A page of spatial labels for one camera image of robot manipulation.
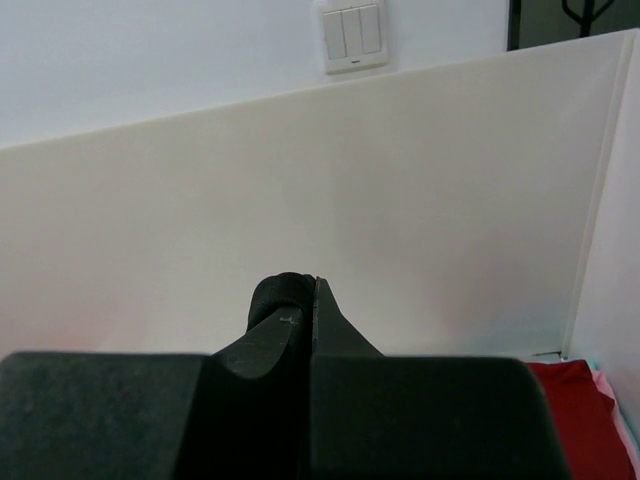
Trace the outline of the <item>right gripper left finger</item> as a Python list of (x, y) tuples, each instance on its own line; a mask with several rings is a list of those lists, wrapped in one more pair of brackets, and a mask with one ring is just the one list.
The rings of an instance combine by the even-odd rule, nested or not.
[(23, 351), (1, 363), (5, 479), (291, 479), (308, 322), (213, 355)]

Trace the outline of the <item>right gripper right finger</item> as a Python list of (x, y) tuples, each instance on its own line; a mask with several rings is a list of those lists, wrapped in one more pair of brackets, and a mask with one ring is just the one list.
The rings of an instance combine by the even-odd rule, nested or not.
[(386, 356), (318, 279), (310, 363), (313, 479), (566, 479), (543, 390), (507, 357)]

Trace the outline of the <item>black t shirt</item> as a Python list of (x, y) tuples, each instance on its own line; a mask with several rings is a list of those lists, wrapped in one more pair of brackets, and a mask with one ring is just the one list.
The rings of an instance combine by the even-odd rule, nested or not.
[(264, 278), (256, 286), (248, 312), (246, 332), (250, 332), (280, 308), (302, 312), (304, 336), (311, 333), (315, 298), (315, 278), (310, 274), (283, 272)]

